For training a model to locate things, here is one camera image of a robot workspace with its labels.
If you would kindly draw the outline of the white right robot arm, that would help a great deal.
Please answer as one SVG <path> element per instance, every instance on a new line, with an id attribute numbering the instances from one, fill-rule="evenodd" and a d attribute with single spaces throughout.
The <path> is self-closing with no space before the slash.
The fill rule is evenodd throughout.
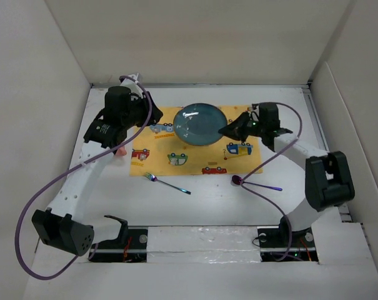
<path id="1" fill-rule="evenodd" d="M 280 103 L 260 102 L 219 130 L 219 134 L 244 142 L 249 136 L 261 139 L 274 155 L 258 165 L 261 169 L 283 155 L 305 172 L 305 198 L 289 213 L 283 214 L 277 231 L 279 242 L 292 246 L 301 232 L 309 229 L 331 207 L 355 197 L 354 184 L 346 155 L 316 148 L 283 128 L 279 119 Z"/>

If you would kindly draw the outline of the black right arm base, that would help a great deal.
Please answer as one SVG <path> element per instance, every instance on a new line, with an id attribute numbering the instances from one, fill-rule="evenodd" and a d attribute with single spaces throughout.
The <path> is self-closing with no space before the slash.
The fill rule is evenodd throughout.
<path id="1" fill-rule="evenodd" d="M 289 252 L 289 232 L 284 218 L 278 226 L 260 226 L 252 245 L 260 250 L 261 261 L 266 262 L 318 262 L 316 244 L 311 227 L 294 231 L 291 235 Z"/>

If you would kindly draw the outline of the teal round plate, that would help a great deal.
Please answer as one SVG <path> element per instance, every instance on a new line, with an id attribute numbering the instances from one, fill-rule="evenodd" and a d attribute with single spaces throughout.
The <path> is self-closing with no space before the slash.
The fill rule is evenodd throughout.
<path id="1" fill-rule="evenodd" d="M 182 108 L 174 117 L 176 136 L 191 146 L 208 146 L 223 135 L 219 130 L 227 126 L 225 114 L 211 104 L 195 103 Z"/>

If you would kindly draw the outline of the yellow cartoon print cloth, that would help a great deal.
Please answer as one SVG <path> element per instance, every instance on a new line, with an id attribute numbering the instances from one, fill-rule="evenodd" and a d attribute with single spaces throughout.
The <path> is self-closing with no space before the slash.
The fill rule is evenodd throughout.
<path id="1" fill-rule="evenodd" d="M 145 128 L 132 145 L 130 176 L 148 172 L 159 176 L 249 173 L 261 164 L 258 139 L 239 142 L 223 137 L 209 146 L 180 140 L 173 119 L 180 107 L 162 107 L 163 117 Z"/>

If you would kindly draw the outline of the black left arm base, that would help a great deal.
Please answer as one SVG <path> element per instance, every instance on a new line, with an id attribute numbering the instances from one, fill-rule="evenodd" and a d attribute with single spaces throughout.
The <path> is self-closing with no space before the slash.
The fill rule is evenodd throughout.
<path id="1" fill-rule="evenodd" d="M 94 226 L 94 242 L 89 250 L 92 263 L 145 263 L 148 228 L 129 226 L 125 219 L 105 215 L 105 221 Z"/>

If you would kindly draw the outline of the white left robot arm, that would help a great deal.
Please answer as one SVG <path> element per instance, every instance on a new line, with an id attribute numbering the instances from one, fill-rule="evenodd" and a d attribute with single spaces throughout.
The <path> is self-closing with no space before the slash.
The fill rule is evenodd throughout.
<path id="1" fill-rule="evenodd" d="M 121 76 L 120 85 L 110 87 L 104 107 L 88 126 L 75 171 L 67 175 L 62 188 L 45 210 L 36 210 L 32 224 L 43 244 L 75 256 L 83 256 L 91 245 L 107 240 L 113 247 L 127 243 L 128 233 L 117 226 L 97 231 L 84 224 L 86 204 L 104 168 L 127 139 L 130 128 L 157 123 L 162 112 L 140 84 L 138 74 Z"/>

